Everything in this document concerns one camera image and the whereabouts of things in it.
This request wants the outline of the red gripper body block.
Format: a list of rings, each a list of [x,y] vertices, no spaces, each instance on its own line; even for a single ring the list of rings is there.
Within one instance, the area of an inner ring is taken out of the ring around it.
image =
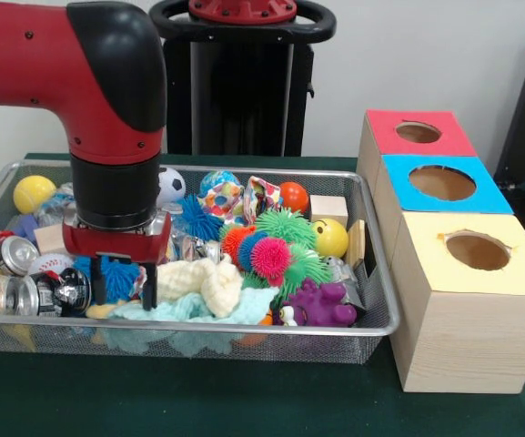
[[[67,251],[89,258],[98,255],[130,259],[135,263],[154,263],[166,257],[171,216],[158,212],[146,226],[129,231],[99,230],[82,226],[75,212],[66,212],[62,235]]]

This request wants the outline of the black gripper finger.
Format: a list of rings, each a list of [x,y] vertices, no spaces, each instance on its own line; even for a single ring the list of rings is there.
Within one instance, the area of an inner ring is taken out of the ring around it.
[[[91,290],[97,305],[106,304],[106,279],[102,272],[102,259],[100,257],[90,260]]]
[[[143,309],[152,310],[156,307],[157,273],[155,263],[143,263],[146,271],[146,282],[143,286]]]

